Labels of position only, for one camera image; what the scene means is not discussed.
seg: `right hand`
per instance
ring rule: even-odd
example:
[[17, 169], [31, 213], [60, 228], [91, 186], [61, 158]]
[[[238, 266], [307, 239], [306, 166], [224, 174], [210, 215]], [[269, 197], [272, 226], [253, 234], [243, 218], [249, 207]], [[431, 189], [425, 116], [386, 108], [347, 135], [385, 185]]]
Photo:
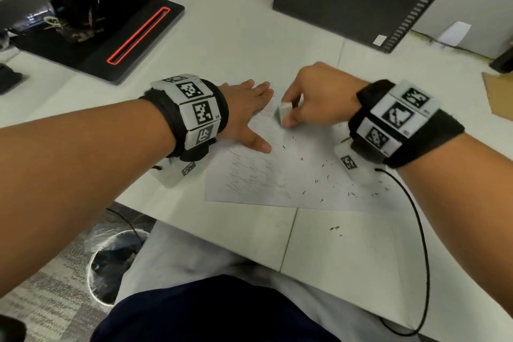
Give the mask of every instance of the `right hand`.
[[[361, 108], [356, 93], [368, 82], [316, 62], [303, 67], [289, 87], [282, 102], [292, 102], [293, 110], [284, 119], [286, 128], [300, 123], [335, 125], [348, 121]], [[303, 94], [303, 103], [298, 106]]]

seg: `white desk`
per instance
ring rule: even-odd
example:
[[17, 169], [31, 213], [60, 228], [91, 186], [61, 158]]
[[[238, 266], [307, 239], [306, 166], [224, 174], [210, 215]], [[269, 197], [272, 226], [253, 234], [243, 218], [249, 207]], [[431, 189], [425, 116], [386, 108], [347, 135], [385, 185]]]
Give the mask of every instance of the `white desk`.
[[[337, 65], [343, 38], [272, 11], [272, 0], [172, 0], [186, 14], [120, 86], [20, 54], [9, 62], [30, 79], [0, 97], [0, 126], [133, 99], [150, 82], [195, 73], [212, 82], [249, 78], [289, 86], [298, 70], [322, 60]], [[295, 208], [204, 203], [204, 176], [172, 190], [151, 175], [118, 202], [279, 270]]]
[[[390, 55], [347, 40], [338, 67], [369, 81], [413, 81], [440, 98], [468, 133], [513, 158], [513, 123], [491, 114], [481, 72], [492, 71], [484, 59], [441, 51], [409, 34]], [[406, 197], [398, 198], [397, 210], [377, 217], [299, 209], [282, 273], [416, 327], [425, 297], [422, 245]], [[341, 228], [330, 231], [334, 226]], [[513, 320], [459, 267], [425, 220], [424, 230], [432, 289], [422, 333], [441, 342], [513, 340]]]
[[[414, 34], [390, 55], [344, 44], [335, 34], [273, 12], [271, 0], [172, 1], [183, 4], [186, 15], [121, 86], [16, 56], [9, 66], [30, 79], [0, 97], [0, 126], [132, 99], [151, 81], [183, 72], [216, 83], [253, 78], [284, 87], [300, 67], [322, 60], [370, 81], [414, 81], [441, 98], [468, 132], [513, 157], [511, 122], [491, 115], [480, 76], [488, 67], [479, 58], [430, 48]], [[424, 266], [407, 201], [398, 200], [398, 214], [389, 217], [300, 209], [292, 229], [295, 209], [204, 203], [203, 183], [203, 175], [188, 176], [167, 190], [145, 175], [118, 201], [276, 270], [287, 250], [282, 272], [415, 326]], [[333, 226], [341, 231], [326, 235]], [[426, 231], [433, 289], [423, 332], [442, 342], [512, 340], [511, 319]]]

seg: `paper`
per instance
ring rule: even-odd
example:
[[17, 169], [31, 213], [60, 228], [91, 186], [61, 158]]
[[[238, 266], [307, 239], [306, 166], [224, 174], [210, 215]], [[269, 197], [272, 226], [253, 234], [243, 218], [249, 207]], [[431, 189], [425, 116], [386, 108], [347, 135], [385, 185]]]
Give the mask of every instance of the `paper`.
[[249, 124], [271, 144], [270, 154], [230, 141], [211, 147], [206, 201], [379, 212], [397, 209], [398, 195], [407, 202], [399, 187], [385, 176], [370, 186], [351, 181], [333, 150], [348, 137], [346, 124], [282, 129], [276, 112], [282, 96], [275, 92]]

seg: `finger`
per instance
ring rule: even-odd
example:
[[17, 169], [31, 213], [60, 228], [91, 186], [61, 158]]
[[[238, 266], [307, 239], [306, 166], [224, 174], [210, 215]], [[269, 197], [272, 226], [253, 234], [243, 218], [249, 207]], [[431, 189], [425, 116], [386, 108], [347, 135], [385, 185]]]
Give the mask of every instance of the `finger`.
[[254, 84], [255, 84], [254, 80], [248, 80], [248, 81], [245, 81], [245, 82], [239, 84], [237, 87], [239, 87], [241, 90], [246, 90], [249, 88], [253, 88]]
[[240, 132], [239, 141], [253, 150], [261, 151], [262, 153], [271, 152], [271, 145], [248, 126]]
[[259, 95], [263, 94], [264, 92], [266, 92], [270, 86], [271, 86], [271, 83], [266, 81], [265, 83], [260, 84], [256, 88], [253, 88], [253, 94], [255, 96], [259, 96]]
[[304, 122], [303, 119], [303, 105], [293, 108], [291, 112], [283, 120], [283, 127], [286, 129], [294, 127]]
[[301, 99], [302, 89], [299, 83], [294, 81], [291, 86], [287, 89], [285, 94], [283, 95], [282, 102], [288, 103], [292, 102], [294, 107], [298, 106], [299, 99]]
[[261, 110], [263, 109], [273, 98], [274, 91], [273, 90], [267, 90], [260, 96], [257, 96], [255, 98], [255, 108], [253, 111]]

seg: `black monitor base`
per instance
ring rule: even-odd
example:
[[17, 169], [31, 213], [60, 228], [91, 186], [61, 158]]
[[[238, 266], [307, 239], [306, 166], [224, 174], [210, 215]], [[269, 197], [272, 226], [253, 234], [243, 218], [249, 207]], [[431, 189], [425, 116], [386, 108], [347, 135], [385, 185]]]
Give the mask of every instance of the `black monitor base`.
[[101, 0], [105, 31], [70, 43], [43, 23], [12, 38], [20, 50], [120, 84], [185, 13], [168, 0]]

